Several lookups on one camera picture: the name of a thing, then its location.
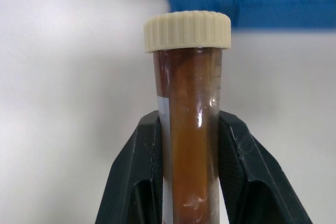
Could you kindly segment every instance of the amber liquid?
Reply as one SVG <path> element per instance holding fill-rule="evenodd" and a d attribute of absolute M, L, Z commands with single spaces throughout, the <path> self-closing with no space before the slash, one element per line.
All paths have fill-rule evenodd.
<path fill-rule="evenodd" d="M 167 221 L 164 195 L 163 223 L 219 224 L 221 64 L 218 48 L 154 52 L 157 94 L 169 101 L 169 127 L 162 129 L 163 138 L 170 138 L 163 140 L 169 143 L 163 144 L 163 177 L 172 187 L 168 196 L 173 203 L 172 218 Z"/>

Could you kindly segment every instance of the plastic tube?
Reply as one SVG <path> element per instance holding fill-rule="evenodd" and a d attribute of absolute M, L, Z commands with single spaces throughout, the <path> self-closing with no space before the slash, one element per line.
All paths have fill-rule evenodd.
<path fill-rule="evenodd" d="M 149 47 L 160 49 L 159 45 L 163 45 L 162 50 L 153 50 L 163 141 L 163 223 L 219 224 L 217 141 L 220 75 L 222 48 L 229 47 L 229 38 L 225 37 L 225 31 L 216 30 L 215 24 L 217 22 L 222 25 L 225 21 L 227 25 L 228 18 L 209 12 L 169 15 L 175 16 L 171 20 L 165 16 L 161 27 L 167 37 L 170 36 L 169 30 L 173 35 L 179 36 L 178 28 L 183 26 L 180 34 L 187 34 L 190 40 L 193 28 L 186 27 L 185 24 L 190 24 L 192 20 L 197 27 L 200 15 L 204 21 L 204 38 L 207 43 L 199 41 L 197 45 L 203 47 L 191 47 L 183 41 L 179 42 L 180 48 L 174 49 L 177 45 L 170 43 L 172 49 L 164 49 L 169 47 L 169 40 L 165 43 L 163 39 L 160 43 L 160 37 L 164 37 L 161 33 L 156 34 L 159 42 L 155 43 L 153 38 L 160 31 L 160 19 L 154 20 L 157 25 L 145 25 L 146 42 L 150 40 L 151 44 Z M 209 35 L 211 31 L 217 31 L 217 39 L 216 34 Z M 214 41 L 222 44 L 207 47 Z"/>

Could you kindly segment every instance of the ribbed cap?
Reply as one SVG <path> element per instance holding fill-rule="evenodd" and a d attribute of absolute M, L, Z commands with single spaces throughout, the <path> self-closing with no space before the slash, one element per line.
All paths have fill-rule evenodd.
<path fill-rule="evenodd" d="M 145 52 L 190 47 L 231 47 L 231 22 L 222 13 L 176 12 L 144 25 Z"/>

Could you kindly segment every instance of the white wall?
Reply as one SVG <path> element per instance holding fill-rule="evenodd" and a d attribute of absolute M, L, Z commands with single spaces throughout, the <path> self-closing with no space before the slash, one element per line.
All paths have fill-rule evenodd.
<path fill-rule="evenodd" d="M 94 223 L 110 166 L 155 110 L 142 25 L 164 0 L 0 0 L 0 223 Z M 221 109 L 336 219 L 336 33 L 236 33 Z M 228 223 L 223 214 L 223 223 Z"/>

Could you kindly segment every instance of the white background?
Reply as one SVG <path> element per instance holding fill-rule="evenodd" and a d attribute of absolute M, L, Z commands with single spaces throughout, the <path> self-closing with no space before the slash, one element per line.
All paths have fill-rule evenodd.
<path fill-rule="evenodd" d="M 0 223 L 94 223 L 113 160 L 157 109 L 142 25 L 165 0 L 0 0 Z M 221 109 L 336 219 L 336 33 L 234 33 Z M 228 223 L 222 212 L 222 223 Z"/>

